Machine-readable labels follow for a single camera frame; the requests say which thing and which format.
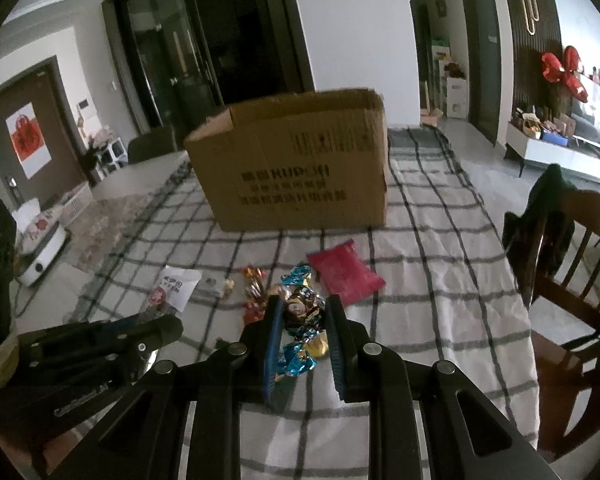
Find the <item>white red label packet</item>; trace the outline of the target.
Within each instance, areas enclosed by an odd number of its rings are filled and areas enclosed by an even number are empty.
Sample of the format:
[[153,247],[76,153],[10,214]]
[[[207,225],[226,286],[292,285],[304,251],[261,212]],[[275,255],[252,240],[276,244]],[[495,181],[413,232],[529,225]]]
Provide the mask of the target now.
[[165,266],[148,296],[148,309],[155,312],[181,313],[202,274],[195,269]]

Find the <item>white gold small packet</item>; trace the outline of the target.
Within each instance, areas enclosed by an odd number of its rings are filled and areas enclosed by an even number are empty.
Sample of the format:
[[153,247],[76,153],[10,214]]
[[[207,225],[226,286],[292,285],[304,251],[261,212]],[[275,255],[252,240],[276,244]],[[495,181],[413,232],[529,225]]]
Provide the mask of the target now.
[[198,292],[204,296],[223,299],[230,296],[235,287],[235,282],[231,278],[203,278],[197,287]]

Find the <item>white tv cabinet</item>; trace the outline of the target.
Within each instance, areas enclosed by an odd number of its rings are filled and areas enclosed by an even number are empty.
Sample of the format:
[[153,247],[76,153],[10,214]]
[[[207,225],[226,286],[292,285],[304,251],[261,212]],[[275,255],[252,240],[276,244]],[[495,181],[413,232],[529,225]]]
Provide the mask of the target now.
[[600,184],[600,158],[530,138],[512,124],[507,125],[505,147],[505,155],[518,160],[520,176],[527,166],[547,167],[557,164],[564,171]]

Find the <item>dark upholstered chair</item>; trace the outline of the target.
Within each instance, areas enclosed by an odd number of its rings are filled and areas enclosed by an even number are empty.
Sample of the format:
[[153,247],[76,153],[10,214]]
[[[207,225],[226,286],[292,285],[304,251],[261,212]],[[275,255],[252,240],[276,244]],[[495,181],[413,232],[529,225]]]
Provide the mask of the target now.
[[158,127],[133,139],[128,146],[130,165],[174,153],[178,150],[171,127]]

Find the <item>brown wooden chair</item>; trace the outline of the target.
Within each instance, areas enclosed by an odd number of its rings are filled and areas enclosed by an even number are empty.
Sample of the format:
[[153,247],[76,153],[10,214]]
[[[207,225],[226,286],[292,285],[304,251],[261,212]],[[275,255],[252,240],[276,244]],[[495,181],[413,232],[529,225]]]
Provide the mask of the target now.
[[574,233],[557,273],[536,274],[535,301],[576,322],[580,334],[532,335],[540,385],[538,450],[554,462],[600,431],[600,193],[567,192],[560,210]]

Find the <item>red snack pouch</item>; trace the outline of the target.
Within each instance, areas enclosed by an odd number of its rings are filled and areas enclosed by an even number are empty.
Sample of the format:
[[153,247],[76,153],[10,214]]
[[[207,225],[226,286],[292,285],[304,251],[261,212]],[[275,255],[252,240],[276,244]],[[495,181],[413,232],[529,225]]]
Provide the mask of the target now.
[[386,284],[358,256],[354,240],[321,252],[310,252],[306,258],[320,274],[322,287],[329,296],[338,296],[344,308],[373,296]]

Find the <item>red gold wrapped candy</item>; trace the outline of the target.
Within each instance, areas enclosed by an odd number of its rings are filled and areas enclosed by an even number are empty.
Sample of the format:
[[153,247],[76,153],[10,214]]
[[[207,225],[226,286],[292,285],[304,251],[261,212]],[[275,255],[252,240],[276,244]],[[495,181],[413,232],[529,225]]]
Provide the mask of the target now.
[[264,273],[250,264],[242,269],[245,281],[244,315],[242,319],[246,325],[261,321],[268,304],[268,295],[263,285]]

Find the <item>floral patterned cloth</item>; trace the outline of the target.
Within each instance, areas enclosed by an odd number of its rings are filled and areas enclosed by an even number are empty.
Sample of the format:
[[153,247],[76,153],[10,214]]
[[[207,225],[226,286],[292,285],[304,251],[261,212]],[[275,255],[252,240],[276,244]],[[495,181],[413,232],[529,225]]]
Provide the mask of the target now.
[[151,200],[151,194],[138,194],[90,203],[68,226],[62,261],[94,274]]

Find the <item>brown cardboard box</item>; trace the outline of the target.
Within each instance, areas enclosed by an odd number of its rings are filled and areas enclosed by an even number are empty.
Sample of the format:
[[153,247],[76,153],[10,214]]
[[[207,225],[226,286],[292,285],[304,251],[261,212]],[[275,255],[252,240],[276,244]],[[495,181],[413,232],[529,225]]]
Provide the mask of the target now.
[[233,104],[184,141],[226,232],[383,226],[388,129],[372,89]]

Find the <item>red balloon dog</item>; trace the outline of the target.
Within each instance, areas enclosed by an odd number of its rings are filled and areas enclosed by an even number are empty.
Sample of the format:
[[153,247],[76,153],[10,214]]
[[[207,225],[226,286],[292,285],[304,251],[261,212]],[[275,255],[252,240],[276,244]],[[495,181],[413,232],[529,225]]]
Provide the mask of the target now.
[[544,52],[541,55],[544,79],[551,84],[561,82],[575,99],[586,103],[588,102],[588,92],[578,77],[580,61],[579,52],[573,46],[565,47],[562,58],[558,58],[552,52]]

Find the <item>blue foil candy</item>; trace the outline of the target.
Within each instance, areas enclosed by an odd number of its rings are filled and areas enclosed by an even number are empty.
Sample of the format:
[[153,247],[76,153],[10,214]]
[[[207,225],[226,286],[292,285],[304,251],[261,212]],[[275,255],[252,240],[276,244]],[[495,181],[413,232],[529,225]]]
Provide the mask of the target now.
[[314,283],[312,268],[305,262],[283,275],[270,288],[270,294],[283,300],[285,336],[276,370],[279,382],[309,373],[326,354],[325,299]]

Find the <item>red paper door poster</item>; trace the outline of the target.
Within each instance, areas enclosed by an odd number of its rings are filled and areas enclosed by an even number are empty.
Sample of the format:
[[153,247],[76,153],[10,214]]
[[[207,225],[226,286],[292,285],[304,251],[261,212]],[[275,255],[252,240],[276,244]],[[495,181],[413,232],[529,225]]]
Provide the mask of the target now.
[[33,104],[27,103],[5,119],[10,142],[24,176],[31,180],[52,161]]

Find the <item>dark jacket on chair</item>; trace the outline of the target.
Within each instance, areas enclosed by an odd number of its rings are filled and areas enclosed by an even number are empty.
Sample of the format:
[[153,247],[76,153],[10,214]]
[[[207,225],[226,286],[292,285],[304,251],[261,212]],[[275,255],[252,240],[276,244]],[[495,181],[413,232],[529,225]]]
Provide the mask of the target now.
[[564,261],[574,222],[559,206],[564,195],[575,188],[562,176],[562,167],[551,164],[532,186],[524,213],[504,214],[502,243],[527,308],[536,298],[536,274],[552,278]]

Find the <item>white black plaid tablecloth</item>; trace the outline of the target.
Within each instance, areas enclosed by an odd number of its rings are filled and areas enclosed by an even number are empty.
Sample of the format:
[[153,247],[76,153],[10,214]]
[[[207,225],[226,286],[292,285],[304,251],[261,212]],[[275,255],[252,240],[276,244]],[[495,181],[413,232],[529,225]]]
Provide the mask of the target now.
[[[161,357],[185,365],[242,332],[240,271],[253,264],[274,284],[310,252],[352,240],[385,280],[347,308],[373,339],[403,356],[457,364],[536,448],[538,375],[528,310],[498,231],[442,133],[397,131],[388,214],[378,229],[229,233],[220,229],[186,162],[114,245],[73,317],[125,318],[140,310],[166,264],[232,278],[228,299],[194,298],[184,334]],[[242,409],[242,479],[366,479],[368,408],[339,401],[328,359],[300,376],[281,415]]]

